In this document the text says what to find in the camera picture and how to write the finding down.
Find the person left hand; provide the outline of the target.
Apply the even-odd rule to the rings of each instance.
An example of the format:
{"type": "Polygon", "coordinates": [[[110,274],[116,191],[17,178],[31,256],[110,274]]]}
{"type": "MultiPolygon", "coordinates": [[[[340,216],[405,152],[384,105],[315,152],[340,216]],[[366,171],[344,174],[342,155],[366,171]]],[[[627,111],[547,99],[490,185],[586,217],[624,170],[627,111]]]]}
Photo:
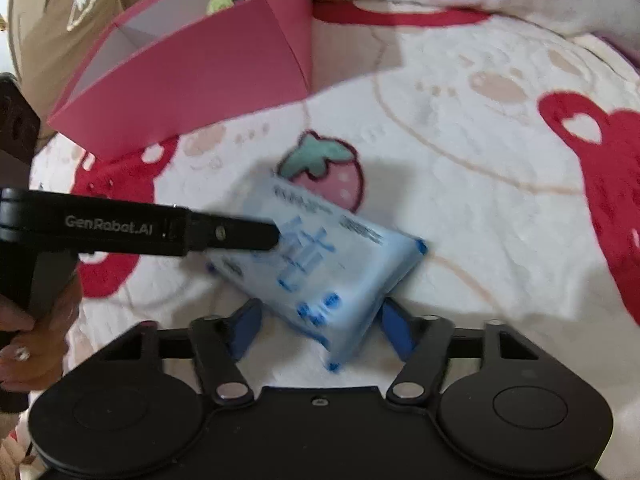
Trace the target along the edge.
{"type": "Polygon", "coordinates": [[[67,333],[76,322],[82,300],[78,275],[67,283],[51,311],[35,321],[1,297],[1,330],[14,333],[1,349],[1,388],[9,392],[46,390],[63,375],[67,333]]]}

